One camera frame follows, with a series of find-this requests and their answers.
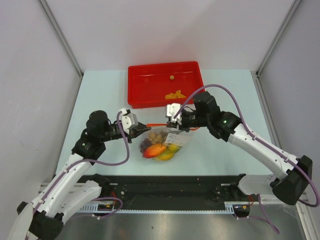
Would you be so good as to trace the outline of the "clear zip top bag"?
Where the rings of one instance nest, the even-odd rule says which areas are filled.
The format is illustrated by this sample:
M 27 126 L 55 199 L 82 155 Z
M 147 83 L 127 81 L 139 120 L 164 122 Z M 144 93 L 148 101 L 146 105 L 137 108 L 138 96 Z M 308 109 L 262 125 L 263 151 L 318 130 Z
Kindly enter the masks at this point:
M 168 128 L 166 127 L 165 123 L 148 123 L 147 126 L 151 127 L 151 130 L 142 134 L 140 143 L 148 137 L 148 134 L 150 132 L 160 132 L 160 131 L 167 132 L 168 135 L 166 137 L 165 143 L 161 143 L 166 146 L 166 150 L 164 152 L 169 152 L 169 150 L 168 150 L 169 144 L 175 144 L 175 145 L 181 146 L 181 149 L 182 149 L 190 142 L 191 138 L 193 137 L 193 134 L 198 130 L 198 128 L 192 128 L 190 131 L 181 130 L 180 134 L 173 134 L 173 133 L 169 133 Z M 156 157 L 144 158 L 144 159 L 153 159 L 155 161 L 161 161 L 161 160 L 157 160 Z

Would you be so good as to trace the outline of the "orange red mango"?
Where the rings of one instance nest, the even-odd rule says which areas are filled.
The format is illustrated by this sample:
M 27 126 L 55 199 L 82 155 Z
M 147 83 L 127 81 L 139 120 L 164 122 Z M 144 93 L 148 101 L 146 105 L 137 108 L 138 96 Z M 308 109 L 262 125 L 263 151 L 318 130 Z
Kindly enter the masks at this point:
M 146 159 L 157 157 L 166 150 L 166 146 L 161 143 L 153 144 L 145 149 L 142 156 Z

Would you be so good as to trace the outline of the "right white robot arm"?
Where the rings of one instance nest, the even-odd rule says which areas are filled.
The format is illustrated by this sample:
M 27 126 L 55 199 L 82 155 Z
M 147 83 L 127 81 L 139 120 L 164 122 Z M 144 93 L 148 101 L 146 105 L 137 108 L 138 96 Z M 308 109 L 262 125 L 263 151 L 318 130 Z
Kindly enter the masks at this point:
M 300 201 L 312 178 L 313 161 L 309 157 L 297 157 L 260 138 L 240 117 L 222 111 L 207 91 L 197 93 L 193 103 L 195 109 L 191 111 L 179 103 L 167 105 L 167 126 L 185 132 L 205 127 L 213 137 L 244 150 L 272 172 L 265 176 L 241 175 L 239 182 L 230 188 L 235 200 L 273 194 L 291 206 Z

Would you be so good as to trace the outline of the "green orange mango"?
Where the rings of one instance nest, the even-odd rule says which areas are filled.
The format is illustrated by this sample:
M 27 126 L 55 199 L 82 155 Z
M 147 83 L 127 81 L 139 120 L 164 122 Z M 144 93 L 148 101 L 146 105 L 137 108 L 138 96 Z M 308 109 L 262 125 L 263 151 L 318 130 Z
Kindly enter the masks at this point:
M 169 161 L 169 160 L 171 160 L 174 156 L 175 156 L 175 153 L 174 153 L 174 152 L 167 151 L 167 152 L 161 153 L 161 154 L 158 155 L 155 159 L 156 159 L 156 160 L 159 160 L 159 161 Z

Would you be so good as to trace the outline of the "dark purple grape bunch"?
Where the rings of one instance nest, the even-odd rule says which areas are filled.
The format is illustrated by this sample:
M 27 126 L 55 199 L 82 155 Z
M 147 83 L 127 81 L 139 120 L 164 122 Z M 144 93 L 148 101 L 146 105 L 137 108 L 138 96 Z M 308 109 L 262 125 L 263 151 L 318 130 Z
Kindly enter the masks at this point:
M 143 153 L 151 145 L 151 141 L 148 138 L 145 138 L 139 145 L 140 152 Z

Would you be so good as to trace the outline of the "green round orange fruit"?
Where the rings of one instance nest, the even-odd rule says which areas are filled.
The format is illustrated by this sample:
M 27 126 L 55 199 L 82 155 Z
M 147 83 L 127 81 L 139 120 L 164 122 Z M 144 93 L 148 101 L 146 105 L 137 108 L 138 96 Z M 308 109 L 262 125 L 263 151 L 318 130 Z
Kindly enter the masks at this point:
M 177 153 L 182 147 L 173 143 L 167 146 L 167 149 L 172 153 Z

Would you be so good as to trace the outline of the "tan longan bunch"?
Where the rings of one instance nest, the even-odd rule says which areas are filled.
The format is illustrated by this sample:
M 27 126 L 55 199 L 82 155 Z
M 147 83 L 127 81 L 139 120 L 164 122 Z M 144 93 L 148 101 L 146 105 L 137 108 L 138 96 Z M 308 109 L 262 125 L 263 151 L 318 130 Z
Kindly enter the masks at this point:
M 164 131 L 160 131 L 160 132 L 151 131 L 148 134 L 147 139 L 151 142 L 151 144 L 163 144 L 167 139 L 167 135 L 168 133 Z

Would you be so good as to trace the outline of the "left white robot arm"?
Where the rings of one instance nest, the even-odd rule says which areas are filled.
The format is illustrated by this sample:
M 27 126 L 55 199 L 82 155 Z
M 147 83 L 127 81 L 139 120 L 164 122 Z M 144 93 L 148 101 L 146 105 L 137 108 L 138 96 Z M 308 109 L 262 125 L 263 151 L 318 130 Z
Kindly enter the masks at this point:
M 128 161 L 128 158 L 117 163 L 99 161 L 106 150 L 106 142 L 123 139 L 128 147 L 132 139 L 149 130 L 150 127 L 139 122 L 137 116 L 125 108 L 118 112 L 115 122 L 111 122 L 102 110 L 92 112 L 62 170 L 36 198 L 29 203 L 23 201 L 18 206 L 18 217 L 9 239 L 27 240 L 32 237 L 54 240 L 65 223 L 91 201 L 106 203 L 104 217 L 119 211 L 123 206 L 122 200 L 113 193 L 110 181 L 99 174 L 92 175 L 80 189 L 71 190 L 93 165 L 113 167 Z

